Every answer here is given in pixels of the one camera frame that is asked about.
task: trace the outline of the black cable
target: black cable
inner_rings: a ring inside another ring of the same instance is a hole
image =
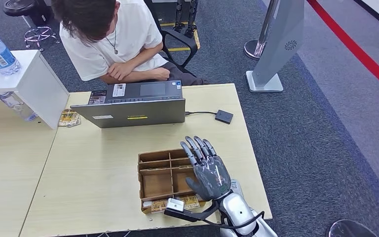
[[[210,112],[210,111],[197,111],[197,112],[185,111],[185,116],[192,115],[192,114],[213,114],[213,115],[216,115],[217,113]]]
[[[256,219],[258,219],[259,217],[262,217],[262,219],[264,218],[264,214],[265,212],[264,211],[261,211],[258,215],[256,215],[254,218],[250,219],[248,222],[246,222],[245,224],[242,224],[240,226],[226,226],[226,225],[219,225],[219,224],[216,224],[216,223],[213,223],[211,221],[207,221],[207,220],[203,220],[205,223],[209,224],[209,225],[212,225],[212,226],[215,226],[215,227],[219,227],[219,228],[223,228],[223,229],[239,229],[239,228],[242,228],[242,227],[245,227],[249,224],[251,224],[252,222],[256,221]]]

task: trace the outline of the robotic finger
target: robotic finger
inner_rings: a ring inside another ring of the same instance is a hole
[[[198,136],[194,136],[194,140],[198,143],[198,145],[201,148],[201,151],[203,152],[203,155],[206,159],[208,159],[212,154],[209,152],[206,144],[199,138]]]
[[[185,142],[181,142],[181,147],[184,149],[185,153],[187,153],[188,159],[191,162],[192,165],[197,165],[198,161],[195,159],[194,154],[192,153],[191,149],[188,147],[188,145]]]
[[[203,142],[205,143],[205,145],[207,146],[207,149],[209,150],[209,152],[211,153],[212,156],[216,156],[217,153],[216,151],[214,150],[213,146],[211,145],[211,143],[207,140],[207,139],[203,139]]]
[[[204,156],[201,153],[200,149],[198,148],[197,144],[195,144],[194,140],[188,136],[185,137],[185,140],[189,143],[191,148],[194,150],[196,158],[198,158],[197,161],[201,163],[201,160],[204,159]]]

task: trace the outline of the touchpad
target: touchpad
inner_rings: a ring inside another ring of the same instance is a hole
[[[140,96],[154,96],[166,94],[165,83],[148,83],[140,86]]]

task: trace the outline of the office chair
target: office chair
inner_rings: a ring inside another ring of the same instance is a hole
[[[51,10],[44,0],[8,0],[3,6],[3,11],[8,16],[22,16],[30,29],[24,34],[25,47],[31,47],[29,42],[36,43],[40,52],[44,49],[40,42],[47,38],[54,38],[56,43],[60,41],[56,38],[56,33],[44,26],[51,17]]]
[[[150,12],[152,13],[152,17],[154,18],[154,21],[156,23],[157,28],[159,29],[160,33],[162,34],[162,38],[163,38],[162,39],[162,42],[163,42],[163,49],[162,49],[162,51],[165,52],[166,55],[167,55],[167,57],[165,57],[165,59],[168,60],[169,62],[175,64],[178,67],[178,69],[181,70],[181,72],[183,72],[183,73],[189,73],[189,74],[191,74],[191,75],[194,76],[194,74],[192,74],[187,69],[185,69],[185,66],[194,57],[195,53],[197,53],[198,46],[195,43],[195,40],[194,39],[190,39],[190,38],[188,38],[188,37],[186,37],[186,36],[184,36],[184,35],[176,32],[174,30],[163,30],[163,29],[161,29],[160,23],[159,23],[159,18],[157,17],[157,14],[156,14],[156,11],[154,9],[154,5],[153,5],[152,0],[144,0],[144,1],[145,1],[146,5],[148,6]],[[168,50],[168,48],[166,47],[166,44],[165,44],[165,38],[166,38],[167,35],[173,37],[176,40],[179,40],[180,42],[184,43],[186,46],[189,47],[190,54],[189,54],[188,58],[184,61],[183,64],[178,64],[172,58],[172,55],[169,52],[169,50]]]

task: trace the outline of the red floor stripe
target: red floor stripe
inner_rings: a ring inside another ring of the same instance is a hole
[[[326,25],[361,63],[379,79],[379,65],[334,21],[316,0],[307,0]]]

